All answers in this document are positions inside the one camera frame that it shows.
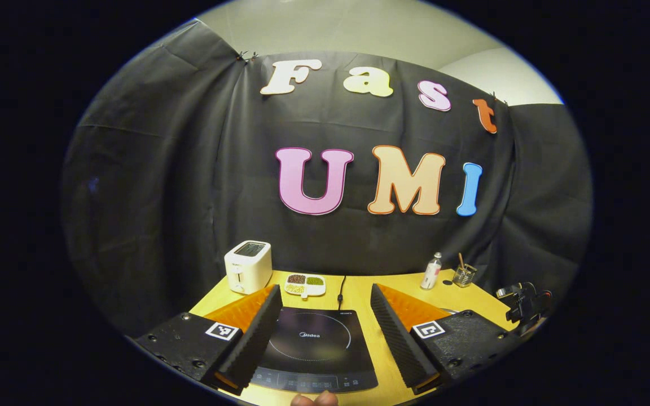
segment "black induction cooktop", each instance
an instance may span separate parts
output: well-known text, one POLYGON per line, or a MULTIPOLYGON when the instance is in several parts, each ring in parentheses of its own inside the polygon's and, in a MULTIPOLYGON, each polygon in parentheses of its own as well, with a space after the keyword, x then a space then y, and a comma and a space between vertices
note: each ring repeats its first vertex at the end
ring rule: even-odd
POLYGON ((251 383, 299 393, 376 387, 358 314, 283 307, 251 383))

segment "toaster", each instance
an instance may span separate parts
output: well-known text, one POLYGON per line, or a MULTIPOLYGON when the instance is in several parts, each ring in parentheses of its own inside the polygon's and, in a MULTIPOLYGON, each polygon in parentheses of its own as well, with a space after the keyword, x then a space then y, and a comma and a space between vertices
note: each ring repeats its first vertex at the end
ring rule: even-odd
POLYGON ((225 272, 231 290, 249 295, 267 285, 273 275, 273 256, 268 242, 240 242, 225 254, 225 272))

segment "black cloth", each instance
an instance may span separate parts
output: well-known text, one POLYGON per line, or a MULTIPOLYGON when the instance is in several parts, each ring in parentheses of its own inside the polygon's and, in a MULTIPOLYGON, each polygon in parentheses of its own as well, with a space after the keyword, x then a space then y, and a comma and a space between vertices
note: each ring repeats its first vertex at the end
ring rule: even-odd
POLYGON ((198 20, 131 60, 82 117, 65 160, 63 221, 69 254, 108 318, 137 336, 188 310, 225 275, 222 257, 247 239, 273 245, 273 267, 330 275, 422 272, 433 254, 461 252, 491 293, 505 283, 565 292, 591 222, 586 152, 563 105, 508 107, 440 72, 394 59, 302 52, 245 63, 198 20), (261 95, 273 62, 319 59, 285 95, 261 95), (346 90, 353 67, 389 73, 394 94, 346 90), (448 90, 452 108, 426 108, 418 82, 448 90), (494 110, 483 129, 472 100, 494 110), (368 212, 377 145, 399 147, 411 170, 446 159, 440 213, 368 212), (282 147, 302 147, 304 192, 325 192, 325 149, 346 149, 341 205, 303 215, 279 198, 282 147), (482 166, 477 213, 463 217, 463 165, 482 166))

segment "pink letter u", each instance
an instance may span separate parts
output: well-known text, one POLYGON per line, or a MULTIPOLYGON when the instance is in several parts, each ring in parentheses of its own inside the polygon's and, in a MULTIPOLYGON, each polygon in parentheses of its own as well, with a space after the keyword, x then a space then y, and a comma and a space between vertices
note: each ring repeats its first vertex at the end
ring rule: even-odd
POLYGON ((326 149, 320 155, 328 163, 327 187, 321 198, 310 198, 302 191, 305 162, 313 154, 305 148, 282 148, 275 156, 280 162, 279 193, 285 206, 304 215, 327 215, 340 206, 345 188, 345 168, 354 155, 343 149, 326 149))

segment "finger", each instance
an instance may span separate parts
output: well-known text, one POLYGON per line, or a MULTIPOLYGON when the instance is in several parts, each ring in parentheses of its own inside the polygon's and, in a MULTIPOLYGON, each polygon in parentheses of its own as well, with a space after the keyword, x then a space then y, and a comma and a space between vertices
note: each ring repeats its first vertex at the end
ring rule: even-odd
POLYGON ((320 396, 315 399, 315 406, 337 406, 337 396, 328 391, 323 391, 320 396))
POLYGON ((304 396, 297 394, 294 398, 292 398, 289 406, 317 406, 317 404, 315 404, 314 401, 310 400, 309 398, 305 398, 304 396))

